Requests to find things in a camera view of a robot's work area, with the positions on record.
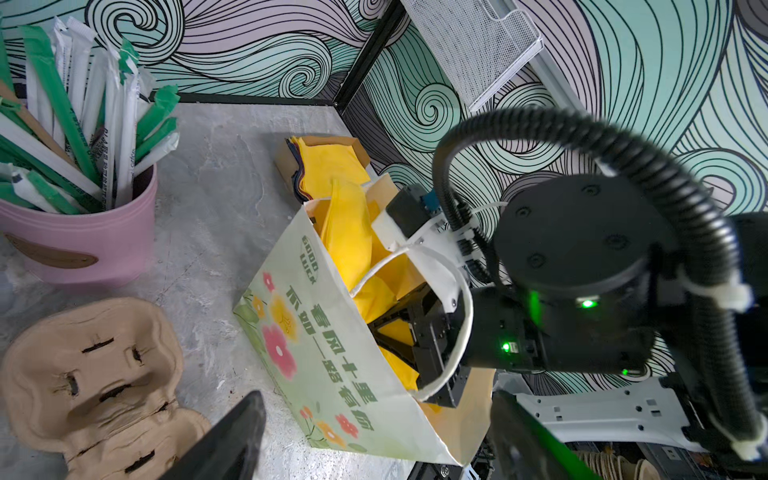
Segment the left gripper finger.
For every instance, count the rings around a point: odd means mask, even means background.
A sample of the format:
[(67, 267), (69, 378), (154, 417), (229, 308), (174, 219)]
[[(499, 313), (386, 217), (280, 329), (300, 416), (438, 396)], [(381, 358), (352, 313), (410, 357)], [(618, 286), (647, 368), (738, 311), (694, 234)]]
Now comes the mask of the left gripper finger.
[(160, 479), (251, 480), (265, 425), (262, 394), (251, 391)]

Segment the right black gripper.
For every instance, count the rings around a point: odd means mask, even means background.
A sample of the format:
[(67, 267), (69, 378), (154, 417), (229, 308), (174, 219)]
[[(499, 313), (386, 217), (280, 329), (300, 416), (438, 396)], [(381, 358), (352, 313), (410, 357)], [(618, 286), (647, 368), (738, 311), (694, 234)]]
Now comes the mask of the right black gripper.
[[(462, 352), (456, 369), (429, 403), (457, 406), (471, 368), (539, 372), (540, 349), (532, 323), (522, 307), (490, 286), (471, 291), (474, 323), (461, 347), (465, 302), (457, 279), (470, 275), (433, 193), (419, 185), (403, 188), (375, 218), (373, 229), (387, 250), (408, 247), (403, 256), (424, 279), (370, 323), (378, 346), (417, 373), (419, 389), (447, 370), (454, 350)], [(492, 395), (488, 438), (503, 479), (599, 479), (509, 392)]]

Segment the white paper takeout bag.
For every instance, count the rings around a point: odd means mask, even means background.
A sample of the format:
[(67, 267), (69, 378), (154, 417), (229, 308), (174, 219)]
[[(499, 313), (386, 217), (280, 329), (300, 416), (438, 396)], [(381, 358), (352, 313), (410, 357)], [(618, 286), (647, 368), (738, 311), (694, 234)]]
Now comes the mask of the white paper takeout bag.
[(382, 355), (318, 229), (327, 200), (302, 206), (234, 308), (316, 448), (465, 466), (490, 423), (494, 373), (475, 368), (454, 407), (412, 396)]

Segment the yellow paper napkin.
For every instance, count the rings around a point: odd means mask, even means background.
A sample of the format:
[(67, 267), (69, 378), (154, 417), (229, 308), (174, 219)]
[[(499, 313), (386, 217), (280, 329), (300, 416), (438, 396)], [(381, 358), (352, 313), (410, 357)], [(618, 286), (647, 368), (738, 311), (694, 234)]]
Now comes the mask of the yellow paper napkin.
[[(385, 212), (398, 188), (385, 175), (365, 188), (350, 180), (333, 179), (330, 199), (315, 209), (316, 228), (347, 289), (355, 287), (377, 262), (390, 252), (372, 228)], [(424, 278), (406, 255), (385, 265), (354, 298), (359, 314), (369, 324), (384, 315), (407, 294), (422, 286)]]

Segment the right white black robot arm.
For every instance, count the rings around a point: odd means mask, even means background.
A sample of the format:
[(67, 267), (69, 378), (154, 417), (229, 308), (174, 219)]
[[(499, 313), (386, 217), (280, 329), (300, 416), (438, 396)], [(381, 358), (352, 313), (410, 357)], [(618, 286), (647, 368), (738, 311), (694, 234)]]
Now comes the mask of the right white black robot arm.
[[(605, 175), (555, 177), (500, 206), (490, 238), (450, 179), (462, 151), (541, 141)], [(559, 447), (603, 440), (713, 454), (767, 469), (767, 216), (727, 216), (670, 155), (563, 110), (512, 108), (459, 123), (432, 165), (437, 206), (407, 187), (374, 228), (425, 284), (369, 329), (414, 369), (430, 404), (469, 395), (472, 368), (640, 375), (583, 394), (497, 393), (491, 437), (506, 466), (575, 477)]]

